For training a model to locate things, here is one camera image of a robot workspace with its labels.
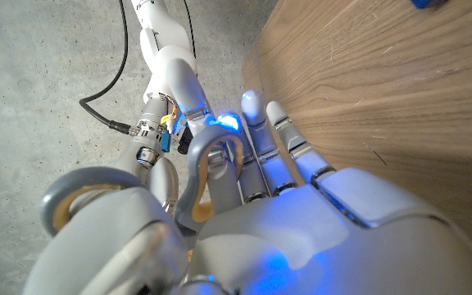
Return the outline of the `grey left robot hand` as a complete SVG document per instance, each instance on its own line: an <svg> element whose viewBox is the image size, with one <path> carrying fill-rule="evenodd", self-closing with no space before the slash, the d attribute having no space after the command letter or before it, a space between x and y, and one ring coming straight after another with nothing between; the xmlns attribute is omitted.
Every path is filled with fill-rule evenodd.
<svg viewBox="0 0 472 295"><path fill-rule="evenodd" d="M253 117L281 133L302 186L204 211L205 151L238 140L216 123L191 143L188 185L172 216L127 172L73 171L45 195L51 226L77 189L116 190L52 229L25 293L472 294L472 248L433 207L369 172L334 170L276 102Z"/></svg>

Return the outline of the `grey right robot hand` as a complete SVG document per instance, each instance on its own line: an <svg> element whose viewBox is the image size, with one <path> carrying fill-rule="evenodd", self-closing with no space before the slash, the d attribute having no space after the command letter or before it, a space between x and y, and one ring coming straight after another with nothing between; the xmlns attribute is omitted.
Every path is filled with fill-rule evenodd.
<svg viewBox="0 0 472 295"><path fill-rule="evenodd" d="M158 140L134 136L112 166L138 177L164 211L174 214L179 196L178 174L174 164L164 157Z"/></svg>

